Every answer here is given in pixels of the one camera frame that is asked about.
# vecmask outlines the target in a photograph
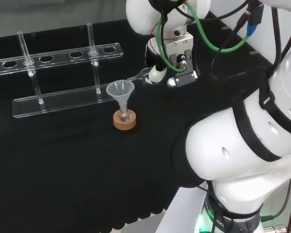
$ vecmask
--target acrylic test tube rack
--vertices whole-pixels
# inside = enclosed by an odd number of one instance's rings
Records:
[[[119,43],[95,46],[91,23],[87,24],[87,31],[89,47],[33,55],[28,53],[23,33],[17,33],[23,56],[0,59],[0,75],[26,71],[36,95],[13,100],[13,117],[29,117],[113,100],[106,92],[108,83],[100,85],[98,61],[122,56],[122,48]],[[88,61],[93,69],[95,86],[41,94],[36,69]]]

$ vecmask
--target green light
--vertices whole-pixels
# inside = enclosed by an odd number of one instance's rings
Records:
[[[207,225],[205,224],[205,221],[201,214],[198,216],[196,220],[194,233],[199,233],[199,232],[209,232],[209,229]]]

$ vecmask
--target black tablecloth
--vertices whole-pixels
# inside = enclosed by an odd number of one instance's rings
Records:
[[[221,23],[204,24],[220,46],[230,35]],[[126,20],[93,25],[96,44],[119,42],[124,56],[100,62],[101,83],[126,79],[144,67],[149,36],[134,33]],[[181,185],[170,163],[170,148],[192,121],[230,106],[231,98],[257,87],[257,75],[224,85],[210,81],[214,52],[196,35],[202,76],[169,89],[137,83],[129,108],[137,125],[129,132],[113,126],[117,102],[14,119],[12,100],[34,95],[26,73],[0,76],[0,233],[108,233],[125,223],[167,208]],[[31,54],[86,47],[86,27],[26,34]],[[239,42],[235,38],[230,46]],[[233,74],[256,65],[245,45],[220,55],[215,72]],[[0,58],[21,55],[17,37],[0,38]],[[37,70],[42,93],[94,85],[89,63]]]

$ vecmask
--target blue connector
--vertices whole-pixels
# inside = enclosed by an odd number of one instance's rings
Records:
[[[247,36],[251,36],[256,29],[257,29],[257,25],[252,26],[252,25],[248,24],[247,25]]]

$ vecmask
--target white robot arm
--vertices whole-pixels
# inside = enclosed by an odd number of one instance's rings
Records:
[[[291,12],[291,0],[260,1]],[[194,3],[200,17],[204,17],[210,7],[210,0],[194,0],[190,3]],[[160,18],[160,13],[153,9],[148,0],[128,0],[127,14],[132,28],[140,34],[150,34]],[[179,27],[184,28],[185,34],[185,25],[191,23],[175,10],[168,18],[165,38],[170,38],[168,35],[175,36],[173,32]],[[271,99],[282,118],[291,125],[291,52],[269,79],[269,86],[275,96]],[[243,101],[244,113],[251,131],[259,139],[259,147],[277,157],[276,161],[267,161],[263,155],[254,152],[245,140],[246,133],[240,129],[233,108],[198,122],[190,128],[186,139],[186,156],[193,171],[199,177],[212,181],[214,193],[222,205],[240,215],[259,211],[269,195],[291,178],[291,130],[262,109],[260,91],[258,89]],[[211,229],[212,221],[207,212],[204,209],[203,219]],[[235,219],[235,222],[243,226],[253,219],[256,218]],[[261,223],[254,232],[264,232]]]

